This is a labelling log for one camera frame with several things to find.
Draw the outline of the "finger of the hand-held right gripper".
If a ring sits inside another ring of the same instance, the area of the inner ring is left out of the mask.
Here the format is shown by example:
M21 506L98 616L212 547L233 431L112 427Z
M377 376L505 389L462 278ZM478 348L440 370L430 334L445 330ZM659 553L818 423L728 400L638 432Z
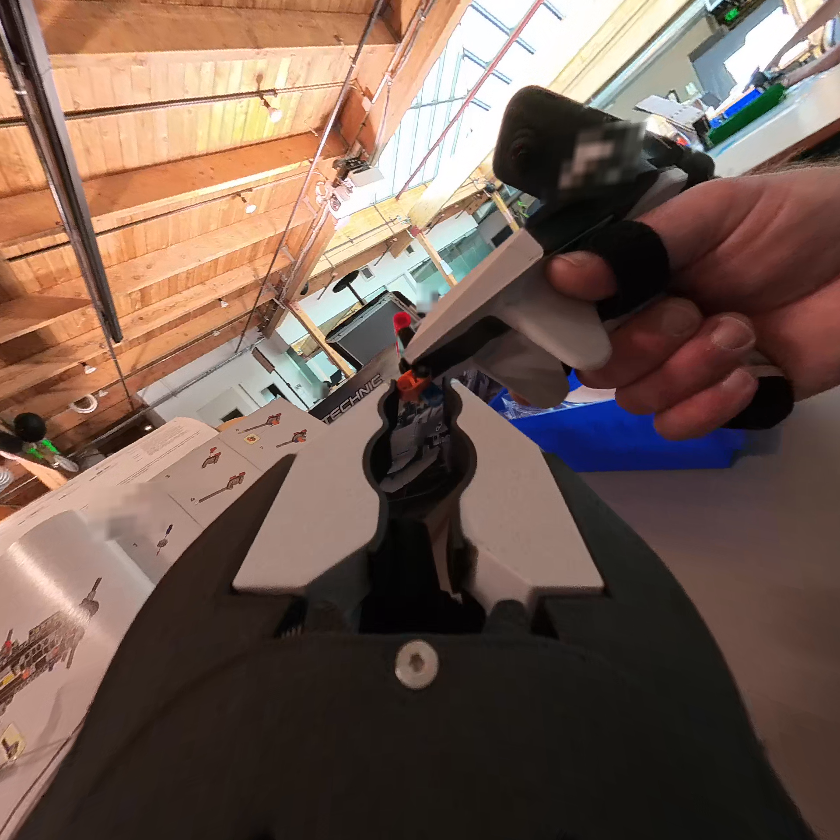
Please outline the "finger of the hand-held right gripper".
M502 317L504 295L546 252L545 229L523 228L511 236L429 313L408 344L406 359L428 363L436 381L477 371L459 364L453 340L464 333L520 333Z
M464 333L453 340L462 367L477 370L539 408L560 405L570 392L564 364L520 333Z

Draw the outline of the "background office table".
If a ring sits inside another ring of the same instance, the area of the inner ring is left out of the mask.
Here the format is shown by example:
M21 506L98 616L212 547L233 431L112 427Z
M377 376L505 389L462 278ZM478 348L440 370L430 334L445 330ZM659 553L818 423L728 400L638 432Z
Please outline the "background office table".
M788 90L775 107L710 152L719 177L766 172L793 162L839 130L839 67Z

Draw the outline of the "black lego gear assembly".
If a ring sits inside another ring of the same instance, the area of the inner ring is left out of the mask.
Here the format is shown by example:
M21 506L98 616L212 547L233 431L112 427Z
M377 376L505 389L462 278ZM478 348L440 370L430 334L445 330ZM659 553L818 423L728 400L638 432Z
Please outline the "black lego gear assembly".
M429 387L422 394L420 402L402 402L396 389L395 380L395 393L399 397L401 404L403 404L406 408L411 407L418 412L427 408L441 407L445 402L445 394L443 387L435 382L434 368L426 362L409 362L406 359L408 344L415 336L415 329L413 328L413 322L410 316L408 313L400 311L393 316L392 322L395 334L395 348L398 356L397 366L399 375L396 380L401 376L401 374L408 370L413 370L420 375L427 375L431 380Z

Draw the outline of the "black lego set box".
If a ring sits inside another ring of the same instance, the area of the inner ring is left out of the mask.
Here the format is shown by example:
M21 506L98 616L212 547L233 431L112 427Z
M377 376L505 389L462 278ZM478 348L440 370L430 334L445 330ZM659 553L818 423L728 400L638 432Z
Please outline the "black lego set box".
M401 349L393 319L402 315L415 329L419 317L411 302L399 292L387 290L330 331L328 345L355 373L311 409L311 415L333 424L399 378ZM392 465L381 484L388 497L407 500L442 489L448 477L449 443L443 401L440 387L431 385L419 402L401 403L391 437Z

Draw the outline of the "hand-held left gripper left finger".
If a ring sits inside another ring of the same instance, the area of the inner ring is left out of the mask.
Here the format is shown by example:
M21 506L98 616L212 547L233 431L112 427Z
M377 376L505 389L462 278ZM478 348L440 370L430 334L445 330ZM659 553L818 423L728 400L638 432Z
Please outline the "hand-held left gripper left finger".
M381 384L294 458L233 586L256 594L366 594L383 541L396 384Z

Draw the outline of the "green plastic bin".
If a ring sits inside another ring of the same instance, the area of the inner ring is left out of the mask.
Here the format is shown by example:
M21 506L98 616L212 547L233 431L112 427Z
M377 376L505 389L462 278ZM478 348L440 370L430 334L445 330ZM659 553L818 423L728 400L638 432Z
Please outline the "green plastic bin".
M716 148L764 114L775 109L784 99L785 94L786 87L781 83L775 83L762 90L752 90L722 115L710 121L707 148L709 150Z

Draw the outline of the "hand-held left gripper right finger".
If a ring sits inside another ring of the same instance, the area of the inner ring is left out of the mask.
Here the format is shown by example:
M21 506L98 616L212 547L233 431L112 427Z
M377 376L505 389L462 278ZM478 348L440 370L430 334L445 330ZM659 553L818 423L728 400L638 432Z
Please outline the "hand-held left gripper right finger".
M459 382L453 432L465 435L469 476L458 499L467 592L490 613L532 613L553 596L601 595L604 580L542 450Z

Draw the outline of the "blue plastic bin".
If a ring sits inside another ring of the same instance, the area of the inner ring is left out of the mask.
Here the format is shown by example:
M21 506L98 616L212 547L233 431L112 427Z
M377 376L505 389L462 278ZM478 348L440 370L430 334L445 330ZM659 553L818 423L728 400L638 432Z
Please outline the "blue plastic bin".
M627 413L612 392L587 390L574 373L570 393L552 409L521 406L506 390L490 407L543 452L579 473L726 469L748 443L746 432L726 428L704 437L666 440L656 432L652 416Z

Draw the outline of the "person's right hand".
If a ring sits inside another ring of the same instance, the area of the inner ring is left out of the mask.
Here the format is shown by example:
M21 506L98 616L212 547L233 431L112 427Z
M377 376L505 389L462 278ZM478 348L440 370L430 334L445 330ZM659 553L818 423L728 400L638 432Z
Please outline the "person's right hand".
M668 291L617 327L611 358L580 383L670 440L734 427L760 390L754 354L797 402L838 386L838 165L710 181L640 221L668 252Z

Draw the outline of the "lego instruction booklet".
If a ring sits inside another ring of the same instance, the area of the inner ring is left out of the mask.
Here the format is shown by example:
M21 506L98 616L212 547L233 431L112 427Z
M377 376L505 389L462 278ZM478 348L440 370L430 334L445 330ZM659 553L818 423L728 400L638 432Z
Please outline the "lego instruction booklet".
M51 782L153 588L325 429L282 399L221 432L178 417L2 522L2 838Z

